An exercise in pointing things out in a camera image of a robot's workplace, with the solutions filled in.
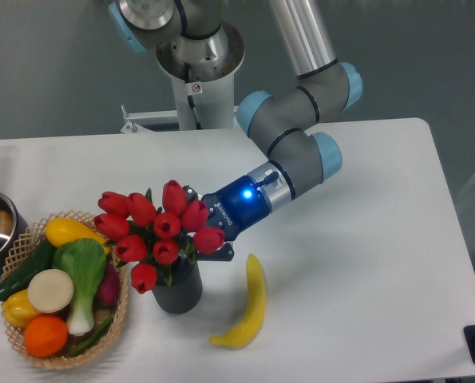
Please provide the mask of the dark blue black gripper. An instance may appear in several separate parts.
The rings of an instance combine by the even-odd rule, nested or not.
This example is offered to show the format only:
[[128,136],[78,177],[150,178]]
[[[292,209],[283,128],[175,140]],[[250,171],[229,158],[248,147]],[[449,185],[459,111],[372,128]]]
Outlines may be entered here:
[[[202,200],[208,207],[207,225],[224,232],[227,241],[255,225],[295,197],[295,189],[290,177],[275,161],[253,169],[248,174],[229,183],[223,188],[201,195],[189,185],[183,186],[188,204]],[[205,255],[196,252],[198,261],[231,262],[235,252],[233,242]]]

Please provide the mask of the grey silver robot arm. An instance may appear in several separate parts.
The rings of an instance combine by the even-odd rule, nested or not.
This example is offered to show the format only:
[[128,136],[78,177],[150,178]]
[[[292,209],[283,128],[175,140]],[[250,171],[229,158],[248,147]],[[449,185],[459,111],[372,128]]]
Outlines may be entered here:
[[362,95],[356,68],[336,57],[314,1],[272,1],[298,86],[282,98],[251,93],[236,105],[234,75],[243,57],[239,31],[221,18],[219,1],[114,1],[109,13],[136,52],[156,51],[169,75],[183,130],[237,122],[266,162],[204,196],[205,227],[183,245],[192,258],[229,261],[232,241],[283,205],[332,177],[342,166],[334,139],[306,130],[347,109]]

